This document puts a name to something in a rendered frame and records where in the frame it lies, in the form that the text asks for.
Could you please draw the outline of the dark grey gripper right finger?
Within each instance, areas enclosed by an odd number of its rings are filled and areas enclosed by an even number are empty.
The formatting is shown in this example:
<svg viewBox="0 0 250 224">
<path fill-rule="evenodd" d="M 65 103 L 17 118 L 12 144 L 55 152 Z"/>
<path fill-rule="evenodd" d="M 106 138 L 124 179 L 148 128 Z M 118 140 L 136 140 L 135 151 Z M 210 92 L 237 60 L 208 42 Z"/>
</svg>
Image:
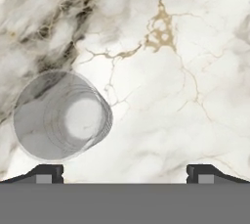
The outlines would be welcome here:
<svg viewBox="0 0 250 224">
<path fill-rule="evenodd" d="M 212 164 L 188 164 L 188 184 L 227 184 L 243 183 L 250 184 L 250 181 L 237 178 L 223 173 Z"/>
</svg>

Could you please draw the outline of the clear glass cup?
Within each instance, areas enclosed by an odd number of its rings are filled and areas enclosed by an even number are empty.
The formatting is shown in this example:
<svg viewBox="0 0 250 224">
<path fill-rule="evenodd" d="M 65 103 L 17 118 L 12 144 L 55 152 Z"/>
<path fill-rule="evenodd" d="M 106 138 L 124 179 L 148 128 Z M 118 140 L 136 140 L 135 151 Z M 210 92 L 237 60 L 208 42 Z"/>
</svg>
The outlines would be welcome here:
<svg viewBox="0 0 250 224">
<path fill-rule="evenodd" d="M 44 72 L 21 91 L 13 114 L 20 146 L 38 159 L 77 156 L 109 133 L 113 115 L 100 92 L 73 72 Z"/>
</svg>

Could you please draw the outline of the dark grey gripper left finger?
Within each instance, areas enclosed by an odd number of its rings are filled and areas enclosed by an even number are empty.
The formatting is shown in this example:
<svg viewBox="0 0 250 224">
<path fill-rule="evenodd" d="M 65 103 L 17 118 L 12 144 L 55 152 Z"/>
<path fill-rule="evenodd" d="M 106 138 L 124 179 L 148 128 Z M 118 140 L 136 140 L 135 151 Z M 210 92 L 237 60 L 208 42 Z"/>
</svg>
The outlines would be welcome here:
<svg viewBox="0 0 250 224">
<path fill-rule="evenodd" d="M 62 184 L 61 164 L 39 164 L 26 174 L 4 180 L 4 183 Z"/>
</svg>

